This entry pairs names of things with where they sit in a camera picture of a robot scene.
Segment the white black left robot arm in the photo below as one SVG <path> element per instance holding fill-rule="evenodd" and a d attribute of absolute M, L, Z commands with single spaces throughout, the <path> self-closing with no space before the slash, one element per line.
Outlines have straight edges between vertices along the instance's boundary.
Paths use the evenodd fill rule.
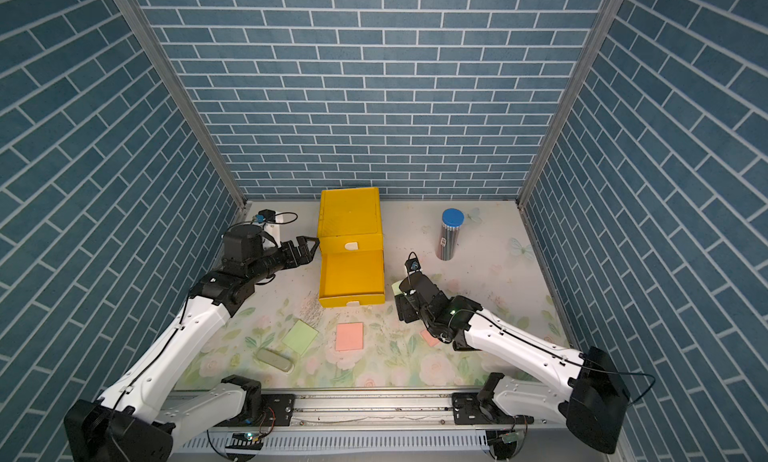
<path fill-rule="evenodd" d="M 157 340 L 95 400 L 78 400 L 68 410 L 64 428 L 73 459 L 165 461 L 221 422 L 263 423 L 269 414 L 260 382 L 238 375 L 168 413 L 162 407 L 186 367 L 257 286 L 279 271 L 311 263 L 319 246 L 318 238 L 308 236 L 282 242 L 266 225 L 228 228 L 220 267 L 190 289 Z"/>

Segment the green sticky note pad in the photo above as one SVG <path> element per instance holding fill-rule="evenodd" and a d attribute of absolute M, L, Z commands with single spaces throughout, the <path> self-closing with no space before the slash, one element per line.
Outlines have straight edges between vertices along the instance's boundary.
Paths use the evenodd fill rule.
<path fill-rule="evenodd" d="M 393 291 L 393 295 L 394 296 L 398 296 L 398 295 L 403 293 L 403 291 L 400 288 L 401 283 L 402 283 L 402 280 L 395 281 L 395 282 L 392 283 L 391 287 L 392 287 L 392 291 Z"/>
<path fill-rule="evenodd" d="M 318 335 L 318 331 L 302 320 L 297 320 L 294 326 L 285 334 L 282 343 L 298 355 L 303 355 Z"/>

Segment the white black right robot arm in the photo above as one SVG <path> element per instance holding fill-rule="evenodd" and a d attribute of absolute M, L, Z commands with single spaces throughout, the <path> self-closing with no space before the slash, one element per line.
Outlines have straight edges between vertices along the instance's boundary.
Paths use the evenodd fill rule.
<path fill-rule="evenodd" d="M 467 297 L 448 297 L 421 272 L 407 275 L 394 293 L 401 321 L 421 321 L 433 338 L 454 350 L 491 354 L 547 387 L 547 393 L 535 396 L 519 389 L 512 377 L 491 373 L 476 396 L 486 420 L 553 420 L 588 447 L 615 452 L 627 409 L 637 400 L 625 382 L 630 372 L 619 370 L 608 352 L 598 347 L 580 352 L 550 343 Z"/>

